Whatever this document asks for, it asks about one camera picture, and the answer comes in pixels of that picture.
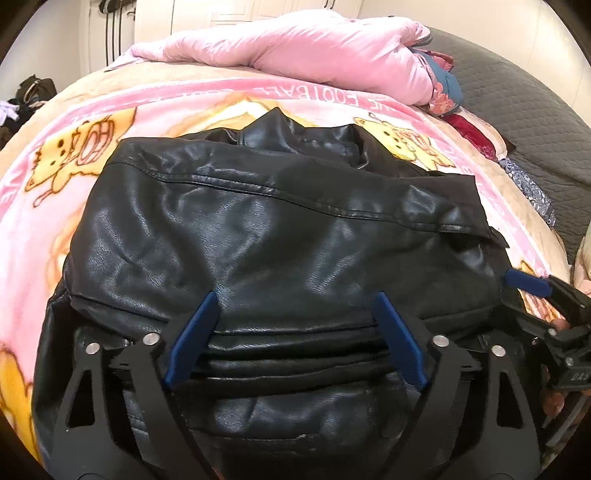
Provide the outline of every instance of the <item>blue rubber pad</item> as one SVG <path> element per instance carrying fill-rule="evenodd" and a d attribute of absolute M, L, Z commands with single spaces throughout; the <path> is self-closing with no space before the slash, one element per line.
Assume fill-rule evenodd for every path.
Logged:
<path fill-rule="evenodd" d="M 164 382 L 174 388 L 189 379 L 199 356 L 207 346 L 220 316 L 215 292 L 207 294 L 170 351 Z"/>
<path fill-rule="evenodd" d="M 521 270 L 510 268 L 505 273 L 504 280 L 505 285 L 524 290 L 541 299 L 552 295 L 552 286 L 545 278 L 535 277 Z"/>
<path fill-rule="evenodd" d="M 384 292 L 374 302 L 374 319 L 390 350 L 392 366 L 419 391 L 427 385 L 423 350 Z"/>

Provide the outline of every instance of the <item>black clamp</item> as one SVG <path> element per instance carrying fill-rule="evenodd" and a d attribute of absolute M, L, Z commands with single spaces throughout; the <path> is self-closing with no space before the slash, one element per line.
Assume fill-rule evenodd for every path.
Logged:
<path fill-rule="evenodd" d="M 508 305 L 503 306 L 505 312 L 497 317 L 517 319 L 519 330 L 528 335 L 540 362 L 548 368 L 548 387 L 567 393 L 562 411 L 548 422 L 540 439 L 547 447 L 555 447 L 590 403 L 582 391 L 591 389 L 591 299 L 553 276 L 538 278 L 509 270 L 505 282 L 507 286 L 548 300 L 571 326 L 559 332 L 547 322 Z"/>
<path fill-rule="evenodd" d="M 187 381 L 220 313 L 209 292 L 197 312 L 122 349 L 86 347 L 68 384 L 54 431 L 49 471 L 59 480 L 158 480 L 142 460 L 127 419 L 121 381 L 131 381 L 151 444 L 173 480 L 217 480 L 185 422 L 167 398 Z"/>
<path fill-rule="evenodd" d="M 590 388 L 586 358 L 589 299 L 553 277 L 540 281 L 514 272 L 506 277 L 508 286 L 548 298 L 574 328 L 553 332 L 542 320 L 509 306 L 493 315 L 492 324 L 509 334 L 527 335 L 551 363 L 553 385 L 571 390 Z M 162 332 L 147 333 L 142 341 L 123 349 L 88 345 L 59 412 L 50 472 L 59 480 L 79 480 L 84 475 L 101 480 L 217 479 L 167 393 L 189 378 L 219 313 L 215 293 L 209 292 L 188 323 L 171 322 Z M 537 432 L 511 357 L 502 345 L 484 353 L 463 349 L 447 336 L 429 331 L 419 318 L 398 312 L 383 292 L 374 302 L 373 315 L 389 347 L 392 365 L 422 392 L 402 438 L 385 462 L 381 480 L 531 480 L 538 476 Z M 480 378 L 485 385 L 483 422 L 469 448 L 454 455 L 452 461 L 437 465 L 437 454 L 449 439 L 450 410 L 462 376 Z M 165 474 L 144 463 L 129 438 L 122 381 L 135 388 Z M 519 425 L 499 423 L 503 388 L 514 398 Z"/>

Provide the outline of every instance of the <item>black leather jacket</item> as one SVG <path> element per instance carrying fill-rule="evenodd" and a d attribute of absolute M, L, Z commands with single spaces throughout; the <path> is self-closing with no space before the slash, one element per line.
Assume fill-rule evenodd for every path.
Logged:
<path fill-rule="evenodd" d="M 241 131 L 120 143 L 48 304 L 34 418 L 48 454 L 72 357 L 189 318 L 222 317 L 176 394 L 226 480 L 365 480 L 413 400 L 369 307 L 455 339 L 498 305 L 509 268 L 473 177 L 393 158 L 360 127 L 304 128 L 275 109 Z M 154 464 L 133 394 L 140 451 Z"/>

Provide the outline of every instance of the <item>silver bolt head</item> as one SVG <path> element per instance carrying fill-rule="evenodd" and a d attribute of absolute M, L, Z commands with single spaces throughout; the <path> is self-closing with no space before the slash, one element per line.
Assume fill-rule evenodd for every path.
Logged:
<path fill-rule="evenodd" d="M 501 345 L 493 345 L 491 352 L 494 356 L 505 356 L 507 351 Z"/>
<path fill-rule="evenodd" d="M 99 350 L 100 350 L 100 345 L 98 343 L 89 343 L 86 346 L 86 353 L 88 353 L 88 355 L 94 355 Z"/>
<path fill-rule="evenodd" d="M 449 338 L 447 338 L 445 335 L 436 335 L 432 338 L 432 341 L 435 345 L 442 348 L 449 346 Z"/>
<path fill-rule="evenodd" d="M 148 333 L 142 338 L 142 343 L 144 345 L 156 345 L 160 341 L 160 335 L 157 333 Z"/>

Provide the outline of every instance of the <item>pink comforter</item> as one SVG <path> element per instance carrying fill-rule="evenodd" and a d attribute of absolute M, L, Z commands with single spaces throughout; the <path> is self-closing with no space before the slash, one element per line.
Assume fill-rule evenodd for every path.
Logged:
<path fill-rule="evenodd" d="M 332 10 L 303 10 L 138 43 L 112 68 L 137 59 L 248 66 L 347 90 L 381 93 L 405 105 L 425 105 L 433 95 L 432 72 L 407 47 L 429 35 L 427 27 L 404 17 L 350 20 Z"/>

